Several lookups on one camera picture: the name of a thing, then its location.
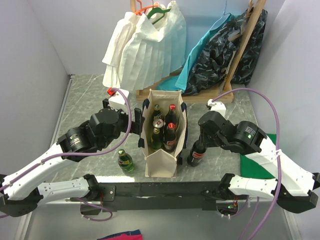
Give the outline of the silver beverage can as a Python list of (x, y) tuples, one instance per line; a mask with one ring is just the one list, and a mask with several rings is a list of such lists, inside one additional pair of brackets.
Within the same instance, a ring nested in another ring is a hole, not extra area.
[(163, 132), (165, 124), (161, 118), (154, 119), (152, 125), (154, 128), (158, 128), (161, 132)]

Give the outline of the cola glass bottle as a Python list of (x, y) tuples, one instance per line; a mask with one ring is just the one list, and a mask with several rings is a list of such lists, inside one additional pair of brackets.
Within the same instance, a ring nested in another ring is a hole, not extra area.
[(164, 118), (165, 123), (168, 125), (169, 123), (173, 123), (175, 127), (178, 126), (179, 119), (178, 115), (176, 113), (176, 105), (175, 104), (170, 104), (168, 108), (168, 112)]

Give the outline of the cream canvas tote bag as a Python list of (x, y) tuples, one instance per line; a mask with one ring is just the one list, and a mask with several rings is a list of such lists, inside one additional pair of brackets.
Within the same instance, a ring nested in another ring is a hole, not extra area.
[(143, 101), (139, 139), (148, 178), (175, 178), (186, 148), (187, 106), (179, 91), (150, 90)]

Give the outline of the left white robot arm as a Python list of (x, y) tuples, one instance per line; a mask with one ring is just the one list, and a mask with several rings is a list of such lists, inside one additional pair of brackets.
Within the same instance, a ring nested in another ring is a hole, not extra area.
[(70, 128), (43, 155), (11, 175), (0, 176), (0, 211), (5, 216), (20, 217), (56, 200), (94, 201), (102, 195), (93, 174), (70, 181), (46, 181), (49, 175), (102, 152), (121, 133), (141, 134), (145, 120), (141, 109), (134, 109), (131, 120), (126, 104), (113, 107), (108, 99), (102, 103), (103, 109)]

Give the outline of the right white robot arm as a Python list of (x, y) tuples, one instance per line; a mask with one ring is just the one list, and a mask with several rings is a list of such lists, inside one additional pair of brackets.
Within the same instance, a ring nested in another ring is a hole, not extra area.
[(276, 149), (256, 124), (244, 120), (234, 125), (219, 112), (209, 111), (198, 120), (198, 125), (206, 147), (220, 147), (245, 156), (273, 176), (257, 179), (226, 173), (214, 192), (220, 199), (246, 195), (275, 200), (281, 208), (295, 214), (317, 206), (319, 197), (314, 190), (320, 186), (320, 174), (303, 169)]

